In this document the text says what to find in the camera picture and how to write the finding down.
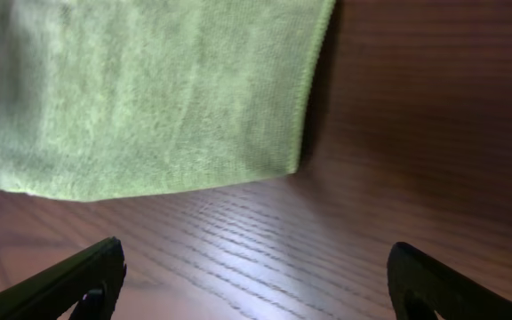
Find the wooden table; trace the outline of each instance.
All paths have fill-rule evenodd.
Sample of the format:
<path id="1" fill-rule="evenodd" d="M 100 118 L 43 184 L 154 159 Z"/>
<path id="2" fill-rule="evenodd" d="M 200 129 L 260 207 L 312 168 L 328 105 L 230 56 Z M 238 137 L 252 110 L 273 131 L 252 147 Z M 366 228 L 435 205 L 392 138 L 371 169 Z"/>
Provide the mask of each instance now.
<path id="1" fill-rule="evenodd" d="M 115 319 L 392 319 L 406 241 L 512 300 L 512 0 L 339 2 L 304 161 L 93 204 L 0 192 L 0 291 L 106 236 Z"/>

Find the glossy wood surface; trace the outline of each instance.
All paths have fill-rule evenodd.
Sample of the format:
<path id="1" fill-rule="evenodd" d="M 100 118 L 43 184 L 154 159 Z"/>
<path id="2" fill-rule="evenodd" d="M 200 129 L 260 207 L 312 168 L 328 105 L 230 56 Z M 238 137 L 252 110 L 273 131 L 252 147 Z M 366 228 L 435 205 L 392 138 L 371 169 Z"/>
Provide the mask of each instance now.
<path id="1" fill-rule="evenodd" d="M 93 204 L 0 192 L 0 291 L 106 236 L 115 319 L 393 319 L 405 241 L 512 300 L 512 0 L 339 2 L 300 172 Z"/>

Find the cloth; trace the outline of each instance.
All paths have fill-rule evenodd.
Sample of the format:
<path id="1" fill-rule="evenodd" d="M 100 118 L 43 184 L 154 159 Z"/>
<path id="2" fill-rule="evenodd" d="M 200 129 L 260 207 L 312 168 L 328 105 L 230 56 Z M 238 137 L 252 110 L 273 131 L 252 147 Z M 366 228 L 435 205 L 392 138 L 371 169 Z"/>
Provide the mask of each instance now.
<path id="1" fill-rule="evenodd" d="M 93 201 L 295 172 L 334 0 L 0 0 L 0 189 Z"/>

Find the green cloth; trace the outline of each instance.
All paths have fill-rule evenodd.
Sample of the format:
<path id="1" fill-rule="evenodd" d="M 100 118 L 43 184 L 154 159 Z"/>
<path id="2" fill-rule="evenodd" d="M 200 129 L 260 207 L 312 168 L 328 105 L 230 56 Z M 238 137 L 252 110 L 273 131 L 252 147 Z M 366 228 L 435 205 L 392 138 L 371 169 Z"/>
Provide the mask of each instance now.
<path id="1" fill-rule="evenodd" d="M 77 201 L 295 172 L 334 0 L 0 0 L 0 189 Z"/>

